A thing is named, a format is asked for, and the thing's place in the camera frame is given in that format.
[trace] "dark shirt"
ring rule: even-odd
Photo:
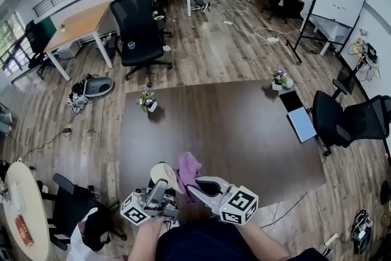
[[[159,238],[156,261],[257,261],[236,227],[215,219],[188,222]],[[308,249],[292,261],[327,261]]]

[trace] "window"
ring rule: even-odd
[[[33,55],[27,38],[24,38],[15,47],[15,44],[23,35],[24,30],[14,13],[0,26],[0,67],[7,76],[21,70],[22,66],[29,63]]]

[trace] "blue notebook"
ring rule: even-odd
[[[305,142],[316,135],[316,131],[304,107],[289,112],[288,116],[301,142]]]

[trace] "round table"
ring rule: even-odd
[[[5,177],[5,184],[10,189],[11,185],[17,183],[23,190],[24,203],[26,211],[21,214],[27,229],[31,234],[34,243],[27,247],[16,228],[15,218],[19,213],[11,206],[10,203],[4,203],[5,217],[8,227],[18,243],[20,249],[33,261],[45,261],[49,254],[49,227],[46,219],[43,200],[38,188],[37,182],[30,169],[22,162],[13,163]]]

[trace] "purple towel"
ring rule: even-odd
[[[179,170],[177,170],[177,179],[178,179],[178,185],[180,189],[185,193],[186,200],[188,202],[194,202],[187,189],[186,186],[196,186],[199,187],[196,182],[196,177],[201,175],[201,167],[202,164],[197,161],[197,159],[190,153],[185,152],[183,153],[179,159]]]

